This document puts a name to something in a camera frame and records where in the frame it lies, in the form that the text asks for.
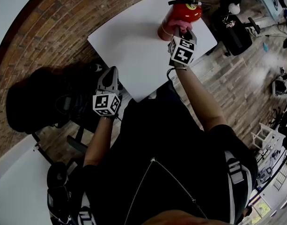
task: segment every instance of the tiled floor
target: tiled floor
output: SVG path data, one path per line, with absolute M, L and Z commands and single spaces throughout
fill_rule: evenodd
M 255 6 L 261 13 L 263 7 L 257 4 Z M 204 55 L 191 67 L 221 105 L 228 124 L 249 147 L 250 132 L 258 130 L 259 122 L 268 124 L 273 116 L 273 108 L 280 106 L 283 110 L 287 104 L 287 99 L 272 97 L 270 93 L 270 84 L 279 74 L 280 67 L 287 70 L 287 49 L 282 48 L 284 38 L 253 37 L 252 40 L 253 44 L 247 51 L 239 56 L 230 57 L 224 56 L 225 48 L 219 43 L 210 56 Z M 264 42 L 268 45 L 268 52 L 263 49 Z M 174 86 L 196 119 L 177 78 L 174 79 Z M 130 99 L 131 96 L 126 92 L 119 111 L 120 118 L 123 117 L 124 109 Z M 120 124 L 119 120 L 115 120 L 112 144 L 119 135 Z M 79 126 L 73 122 L 69 122 L 61 129 L 44 128 L 38 133 L 43 149 L 54 161 L 67 162 L 71 157 L 80 156 L 80 153 L 66 142 L 67 135 L 75 136 L 78 128 Z M 92 136 L 91 132 L 85 131 L 82 142 L 89 143 Z

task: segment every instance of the person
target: person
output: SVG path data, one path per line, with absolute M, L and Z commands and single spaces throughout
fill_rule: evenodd
M 196 75 L 179 65 L 177 76 L 204 131 L 171 81 L 157 90 L 156 99 L 129 102 L 111 149 L 113 119 L 101 117 L 83 165 L 97 225 L 229 223 L 226 148 L 245 161 L 254 186 L 257 163 L 252 153 Z
M 252 207 L 250 206 L 247 206 L 243 212 L 242 212 L 242 215 L 239 217 L 238 221 L 237 221 L 237 224 L 241 223 L 242 220 L 245 218 L 245 217 L 248 217 L 252 212 Z

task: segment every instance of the red fire extinguisher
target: red fire extinguisher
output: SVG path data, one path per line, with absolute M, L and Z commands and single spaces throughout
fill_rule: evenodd
M 176 26 L 181 30 L 187 27 L 192 29 L 190 23 L 197 21 L 202 16 L 201 2 L 195 0 L 174 0 L 168 2 L 173 5 L 162 24 L 158 28 L 158 35 L 164 41 L 170 41 Z

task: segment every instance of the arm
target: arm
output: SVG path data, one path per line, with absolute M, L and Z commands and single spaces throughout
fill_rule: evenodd
M 226 124 L 222 109 L 188 67 L 176 70 L 177 76 L 189 98 L 190 104 L 206 132 L 219 124 Z
M 85 154 L 84 165 L 98 165 L 110 149 L 113 120 L 101 117 Z

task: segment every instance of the pink glove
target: pink glove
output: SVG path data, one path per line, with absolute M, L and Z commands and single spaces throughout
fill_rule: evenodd
M 174 25 L 177 25 L 180 27 L 181 29 L 181 32 L 184 34 L 187 32 L 187 28 L 192 30 L 192 25 L 191 23 L 189 22 L 184 22 L 182 20 L 175 20 L 175 19 L 172 19 L 170 20 L 170 22 L 168 23 L 169 26 L 174 26 Z

